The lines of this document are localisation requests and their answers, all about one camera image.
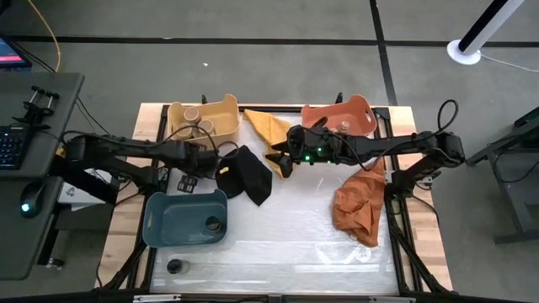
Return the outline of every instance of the keyboard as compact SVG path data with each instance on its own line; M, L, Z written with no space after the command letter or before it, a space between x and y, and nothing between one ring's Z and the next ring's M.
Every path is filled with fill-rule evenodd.
M0 126L0 169L20 169L29 133L26 126Z

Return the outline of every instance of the computer mouse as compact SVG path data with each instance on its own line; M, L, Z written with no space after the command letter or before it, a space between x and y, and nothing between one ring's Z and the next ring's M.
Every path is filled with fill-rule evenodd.
M40 213L44 192L45 185L42 181L26 185L20 195L20 214L24 218L33 218Z

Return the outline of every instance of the wooden table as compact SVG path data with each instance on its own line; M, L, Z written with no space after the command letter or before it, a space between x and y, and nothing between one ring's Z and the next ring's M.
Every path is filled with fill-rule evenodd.
M272 104L249 104L272 106ZM141 104L138 118L136 120L133 139L155 141L157 129L164 104ZM398 106L389 107L393 134L395 136L409 135L415 132L414 116L410 107ZM420 154L399 156L398 160L401 169L412 166L421 158ZM140 158L129 158L128 162L138 166L150 165L150 160ZM123 190L118 199L124 199L136 192L136 187L131 185ZM432 205L430 192L421 189L415 189L414 194ZM109 235L105 243L101 264L99 267L99 276L106 284L115 273L120 269L126 259L132 252L136 240L136 231L141 219L141 208L143 197L138 196L130 199L116 207L110 223ZM436 216L425 205L422 205L416 199L408 199L408 213L411 221L412 233L416 252L423 260L429 271L438 279L438 281L447 289L451 290L451 279L447 269L446 254L441 241L440 230L436 221ZM411 268L406 254L403 255L403 265L406 281L409 287L412 287ZM144 276L144 270L147 262L147 250L141 257L139 271L136 279L136 286L140 285Z

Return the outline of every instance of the orange plastic bin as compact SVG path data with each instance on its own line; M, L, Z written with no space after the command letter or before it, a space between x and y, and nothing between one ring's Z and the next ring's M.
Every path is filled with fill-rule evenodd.
M368 136L376 130L376 116L372 113L371 106L365 97L354 95L348 102L334 104L320 108L311 108L305 105L302 109L303 126L312 127L321 118L328 118L324 125L331 129L339 130L343 121L350 124L347 134L352 136Z

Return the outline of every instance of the orange cloth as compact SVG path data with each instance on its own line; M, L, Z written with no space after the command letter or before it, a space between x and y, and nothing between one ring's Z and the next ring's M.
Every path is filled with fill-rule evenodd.
M335 227L355 236L368 247L377 246L385 187L383 161L379 161L369 172L361 169L346 180L335 191Z

